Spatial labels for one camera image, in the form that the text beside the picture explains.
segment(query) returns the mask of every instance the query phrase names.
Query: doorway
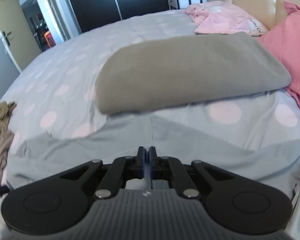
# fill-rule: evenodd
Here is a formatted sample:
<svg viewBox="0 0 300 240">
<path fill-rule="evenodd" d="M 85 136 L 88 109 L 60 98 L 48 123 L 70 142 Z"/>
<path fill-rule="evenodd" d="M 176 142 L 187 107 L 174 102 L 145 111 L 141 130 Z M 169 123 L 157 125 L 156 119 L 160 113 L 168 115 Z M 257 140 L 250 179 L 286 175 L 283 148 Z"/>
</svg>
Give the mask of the doorway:
<svg viewBox="0 0 300 240">
<path fill-rule="evenodd" d="M 20 72 L 41 53 L 18 0 L 0 0 L 0 38 Z"/>
<path fill-rule="evenodd" d="M 56 45 L 52 34 L 46 24 L 37 0 L 18 0 L 29 28 L 40 47 L 45 51 Z"/>
</svg>

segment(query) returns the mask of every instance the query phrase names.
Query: pink fluffy cloth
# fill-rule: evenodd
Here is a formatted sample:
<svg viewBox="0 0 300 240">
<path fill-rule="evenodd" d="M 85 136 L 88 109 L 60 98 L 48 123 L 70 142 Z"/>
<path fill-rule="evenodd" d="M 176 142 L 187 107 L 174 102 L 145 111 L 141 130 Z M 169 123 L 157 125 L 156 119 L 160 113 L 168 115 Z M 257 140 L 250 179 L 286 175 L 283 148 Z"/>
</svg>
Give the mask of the pink fluffy cloth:
<svg viewBox="0 0 300 240">
<path fill-rule="evenodd" d="M 284 1 L 288 17 L 258 41 L 290 72 L 292 82 L 286 88 L 300 107 L 300 7 Z"/>
<path fill-rule="evenodd" d="M 246 32 L 250 36 L 261 36 L 266 27 L 240 7 L 221 1 L 190 5 L 185 12 L 193 22 L 199 24 L 199 34 L 232 34 Z"/>
</svg>

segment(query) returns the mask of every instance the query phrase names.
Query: metal rivet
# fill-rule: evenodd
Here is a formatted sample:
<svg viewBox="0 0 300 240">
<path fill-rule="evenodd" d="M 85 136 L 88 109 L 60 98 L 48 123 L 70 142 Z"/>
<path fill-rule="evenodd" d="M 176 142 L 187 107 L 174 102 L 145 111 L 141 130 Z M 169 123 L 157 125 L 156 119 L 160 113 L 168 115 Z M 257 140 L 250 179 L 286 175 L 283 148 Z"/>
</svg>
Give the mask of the metal rivet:
<svg viewBox="0 0 300 240">
<path fill-rule="evenodd" d="M 197 191 L 194 188 L 187 188 L 183 191 L 183 195 L 186 196 L 187 198 L 194 198 L 199 196 L 199 191 Z"/>
<path fill-rule="evenodd" d="M 152 195 L 152 193 L 151 193 L 150 191 L 145 191 L 145 192 L 143 192 L 142 194 L 143 194 L 143 196 L 145 196 L 145 197 L 149 197 L 149 196 Z"/>
<path fill-rule="evenodd" d="M 94 193 L 98 198 L 107 198 L 111 196 L 111 191 L 107 189 L 99 189 Z"/>
</svg>

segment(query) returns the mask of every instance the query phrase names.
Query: bed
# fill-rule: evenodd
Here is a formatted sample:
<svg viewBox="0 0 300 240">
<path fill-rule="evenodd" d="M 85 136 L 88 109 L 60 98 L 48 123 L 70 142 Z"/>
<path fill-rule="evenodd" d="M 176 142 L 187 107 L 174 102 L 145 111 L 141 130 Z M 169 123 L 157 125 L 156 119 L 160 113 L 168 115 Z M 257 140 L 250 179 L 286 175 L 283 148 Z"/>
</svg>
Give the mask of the bed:
<svg viewBox="0 0 300 240">
<path fill-rule="evenodd" d="M 282 0 L 222 0 L 234 3 L 259 19 L 268 29 L 274 27 L 285 18 Z M 300 5 L 300 0 L 289 0 Z M 272 158 L 263 156 L 262 149 L 274 144 L 290 141 L 300 141 L 300 109 L 295 100 L 284 90 L 270 91 L 250 96 L 228 98 L 199 104 L 172 107 L 151 113 L 120 114 L 107 116 L 96 108 L 95 81 L 107 59 L 118 49 L 138 44 L 143 41 L 168 39 L 170 37 L 194 35 L 197 25 L 183 10 L 165 11 L 155 14 L 133 17 L 84 33 L 81 36 L 58 45 L 39 55 L 23 73 L 15 80 L 2 100 L 15 101 L 17 108 L 9 123 L 9 129 L 14 132 L 14 140 L 9 150 L 8 174 L 5 170 L 2 183 L 12 187 L 38 180 L 45 174 L 69 168 L 66 156 L 52 163 L 47 158 L 33 160 L 32 167 L 18 170 L 17 163 L 24 161 L 25 155 L 20 155 L 20 146 L 28 139 L 42 133 L 57 139 L 78 140 L 107 126 L 108 122 L 122 118 L 138 119 L 147 115 L 158 126 L 167 123 L 171 131 L 162 133 L 155 138 L 162 151 L 160 154 L 176 156 L 183 163 L 202 159 L 203 155 L 189 150 L 180 154 L 176 149 L 165 147 L 165 142 L 175 143 L 176 138 L 191 137 L 206 134 L 216 140 L 228 143 L 248 153 L 260 153 L 258 156 L 239 163 L 229 162 L 226 156 L 218 156 L 218 161 L 210 160 L 212 164 L 232 172 L 256 179 L 277 187 L 285 192 L 293 201 L 295 211 L 286 232 L 300 240 L 300 156 L 274 155 Z M 184 129 L 175 134 L 175 130 Z M 186 145 L 184 151 L 191 149 Z M 125 155 L 111 153 L 101 157 L 105 163 L 112 162 L 116 157 Z M 88 161 L 90 156 L 79 155 L 78 164 Z M 282 165 L 273 168 L 271 161 Z M 264 165 L 263 172 L 267 174 L 249 174 L 250 164 Z M 278 183 L 280 173 L 292 167 L 287 177 L 288 182 Z M 34 167 L 42 169 L 42 175 L 35 175 Z M 19 176 L 21 184 L 14 184 L 9 178 Z M 147 188 L 148 183 L 138 182 L 133 187 Z M 0 238 L 7 233 L 7 228 L 0 216 Z"/>
</svg>

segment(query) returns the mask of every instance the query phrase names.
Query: gray folded blanket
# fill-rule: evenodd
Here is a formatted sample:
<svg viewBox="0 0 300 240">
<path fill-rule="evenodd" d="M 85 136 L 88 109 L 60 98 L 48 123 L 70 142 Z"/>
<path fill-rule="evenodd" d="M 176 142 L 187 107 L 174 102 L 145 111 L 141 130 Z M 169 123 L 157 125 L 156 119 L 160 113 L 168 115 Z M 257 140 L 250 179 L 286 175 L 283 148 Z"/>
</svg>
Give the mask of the gray folded blanket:
<svg viewBox="0 0 300 240">
<path fill-rule="evenodd" d="M 286 87 L 287 69 L 246 33 L 147 41 L 114 53 L 96 84 L 103 114 L 250 95 Z"/>
</svg>

